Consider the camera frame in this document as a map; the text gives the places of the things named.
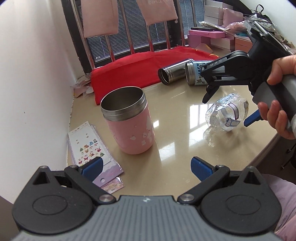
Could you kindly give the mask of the person's right hand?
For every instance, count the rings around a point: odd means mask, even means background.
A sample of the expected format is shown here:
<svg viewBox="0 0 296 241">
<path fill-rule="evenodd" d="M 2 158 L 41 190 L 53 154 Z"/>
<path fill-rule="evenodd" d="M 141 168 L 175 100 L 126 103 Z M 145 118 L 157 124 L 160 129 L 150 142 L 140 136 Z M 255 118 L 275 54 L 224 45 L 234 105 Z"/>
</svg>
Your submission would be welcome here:
<svg viewBox="0 0 296 241">
<path fill-rule="evenodd" d="M 269 85 L 276 85 L 282 81 L 284 75 L 290 74 L 295 75 L 295 55 L 274 60 L 267 83 Z M 281 137 L 288 140 L 295 139 L 294 134 L 286 128 L 288 122 L 287 114 L 280 109 L 280 103 L 277 100 L 273 100 L 270 107 L 264 102 L 260 102 L 257 106 L 261 117 L 268 121 L 269 125 L 276 129 Z"/>
</svg>

